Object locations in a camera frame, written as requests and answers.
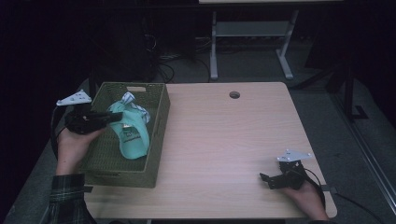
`right hand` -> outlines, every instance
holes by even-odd
[[[317,190],[306,180],[300,189],[284,188],[280,191],[289,196],[312,220],[329,220]]]

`left hand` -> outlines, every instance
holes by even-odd
[[[88,152],[93,139],[103,133],[101,129],[89,134],[77,134],[63,129],[58,138],[58,165],[56,175],[72,175],[78,173],[78,167]]]

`dark floor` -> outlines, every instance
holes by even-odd
[[[285,79],[276,59],[275,46],[273,43],[261,50],[245,48],[232,54],[220,54],[219,79],[211,82],[280,81],[293,86],[319,72],[304,67],[311,48],[310,42],[295,41],[291,43],[287,54],[295,78]],[[197,58],[200,61],[183,59],[166,63],[175,71],[170,82],[207,82],[209,54],[197,54]],[[162,69],[168,77],[171,76],[170,70],[166,70],[169,67],[163,66]],[[358,80],[355,80],[354,105],[360,105],[368,119],[356,119],[354,122],[347,120],[338,105],[343,100],[343,90],[336,94],[327,93],[325,85],[328,80],[325,77],[303,90],[290,91],[327,184],[375,213],[383,223],[396,223],[395,211],[392,211],[383,185],[370,162],[363,156],[364,146],[369,147],[388,178],[390,189],[396,186],[396,166],[393,165],[396,160],[396,131],[375,105],[370,92]],[[153,82],[163,82],[163,76],[158,75]],[[87,91],[87,80],[76,87],[80,88]],[[363,137],[363,143],[357,141],[359,137],[356,130]],[[9,212],[6,224],[41,223],[48,205],[55,163],[50,145],[47,145]],[[336,195],[333,195],[333,199],[338,209],[338,215],[333,220],[338,223],[377,223],[373,216],[357,205]],[[109,221],[110,219],[101,219],[98,223]],[[251,220],[238,222],[250,223]],[[287,220],[288,224],[305,222],[305,219]]]

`round hole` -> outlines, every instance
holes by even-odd
[[[241,96],[241,94],[237,91],[230,92],[230,97],[233,99],[238,99],[240,96]]]

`wooden table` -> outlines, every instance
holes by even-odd
[[[304,217],[261,181],[279,175],[289,149],[322,184],[322,173],[283,83],[168,84],[171,107],[155,189],[94,186],[88,209],[99,218],[196,219]],[[238,91],[240,97],[230,97]],[[327,212],[336,215],[329,192]]]

